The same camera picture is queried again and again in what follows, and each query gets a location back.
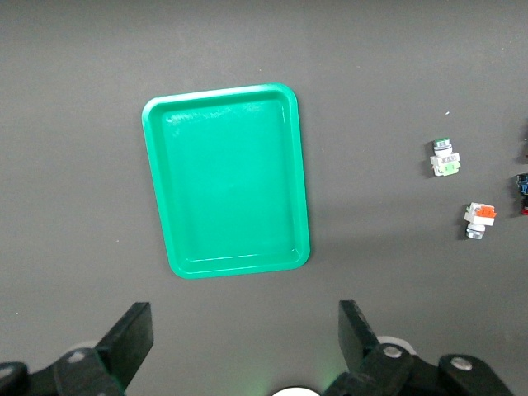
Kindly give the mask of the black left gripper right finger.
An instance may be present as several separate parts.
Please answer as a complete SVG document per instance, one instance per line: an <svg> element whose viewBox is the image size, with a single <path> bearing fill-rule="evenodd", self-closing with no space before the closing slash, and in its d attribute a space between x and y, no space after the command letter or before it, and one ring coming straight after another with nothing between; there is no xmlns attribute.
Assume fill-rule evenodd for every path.
<svg viewBox="0 0 528 396"><path fill-rule="evenodd" d="M432 365L401 341L381 341L354 300L339 302L338 341L348 371L324 396L514 396L477 357L448 354Z"/></svg>

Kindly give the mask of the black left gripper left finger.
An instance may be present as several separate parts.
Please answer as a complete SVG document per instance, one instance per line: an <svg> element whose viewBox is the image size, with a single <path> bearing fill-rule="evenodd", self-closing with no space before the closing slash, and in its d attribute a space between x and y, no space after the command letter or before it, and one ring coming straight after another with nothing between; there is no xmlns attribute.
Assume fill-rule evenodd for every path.
<svg viewBox="0 0 528 396"><path fill-rule="evenodd" d="M42 370L0 362L0 396L126 396L152 346L151 305L136 302L95 346L72 349Z"/></svg>

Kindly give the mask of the orange-capped white switch block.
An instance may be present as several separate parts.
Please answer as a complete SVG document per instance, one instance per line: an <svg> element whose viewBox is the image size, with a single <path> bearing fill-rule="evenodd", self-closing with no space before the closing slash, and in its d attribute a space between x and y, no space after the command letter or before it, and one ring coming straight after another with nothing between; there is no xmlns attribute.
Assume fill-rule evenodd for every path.
<svg viewBox="0 0 528 396"><path fill-rule="evenodd" d="M486 228L493 226L497 212L493 205L472 202L466 207L464 220L468 223L466 227L466 237L474 240L481 240L486 232Z"/></svg>

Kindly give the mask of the green push button green block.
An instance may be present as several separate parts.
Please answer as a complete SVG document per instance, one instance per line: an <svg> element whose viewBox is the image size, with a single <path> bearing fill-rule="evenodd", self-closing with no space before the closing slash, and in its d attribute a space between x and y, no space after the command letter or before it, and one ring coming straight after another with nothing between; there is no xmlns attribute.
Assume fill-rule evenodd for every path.
<svg viewBox="0 0 528 396"><path fill-rule="evenodd" d="M460 170L460 154L455 152L449 138L432 142L433 156L430 156L431 169L436 177L454 175Z"/></svg>

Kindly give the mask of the green plastic tray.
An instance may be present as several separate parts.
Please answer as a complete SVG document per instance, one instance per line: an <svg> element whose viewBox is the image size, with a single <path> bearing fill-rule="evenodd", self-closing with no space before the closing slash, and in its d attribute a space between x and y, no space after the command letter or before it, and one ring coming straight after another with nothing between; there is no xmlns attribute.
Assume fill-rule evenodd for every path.
<svg viewBox="0 0 528 396"><path fill-rule="evenodd" d="M308 261L299 106L290 87L269 82L155 97L142 124L176 275L287 271Z"/></svg>

